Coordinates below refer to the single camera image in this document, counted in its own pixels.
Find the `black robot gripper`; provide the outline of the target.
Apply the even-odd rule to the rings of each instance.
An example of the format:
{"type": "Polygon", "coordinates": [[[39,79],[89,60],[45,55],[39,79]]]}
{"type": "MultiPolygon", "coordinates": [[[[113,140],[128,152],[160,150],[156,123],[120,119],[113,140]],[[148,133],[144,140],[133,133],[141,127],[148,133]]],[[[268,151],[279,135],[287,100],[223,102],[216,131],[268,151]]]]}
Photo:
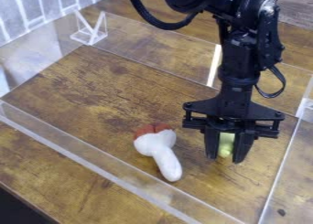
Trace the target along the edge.
{"type": "Polygon", "coordinates": [[[285,115],[252,100],[260,77],[223,78],[221,92],[210,99],[184,104],[182,127],[205,135],[206,157],[219,157],[221,133],[235,134],[233,162],[241,163],[260,137],[277,138],[285,115]]]}

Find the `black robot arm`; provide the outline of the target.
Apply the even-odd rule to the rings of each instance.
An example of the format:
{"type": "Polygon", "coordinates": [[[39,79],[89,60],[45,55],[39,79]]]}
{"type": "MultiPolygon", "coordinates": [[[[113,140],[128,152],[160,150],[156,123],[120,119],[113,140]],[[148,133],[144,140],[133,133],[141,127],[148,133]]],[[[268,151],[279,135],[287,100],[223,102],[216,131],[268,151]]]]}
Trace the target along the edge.
{"type": "Polygon", "coordinates": [[[285,114],[252,101],[261,72],[285,77],[276,64],[285,49],[279,39],[277,0],[165,0],[181,13],[210,12],[220,26],[223,61],[221,91],[204,101],[184,104],[182,126],[205,135],[206,156],[219,156],[221,134],[235,135],[233,162],[241,163],[255,140],[276,138],[285,114]]]}

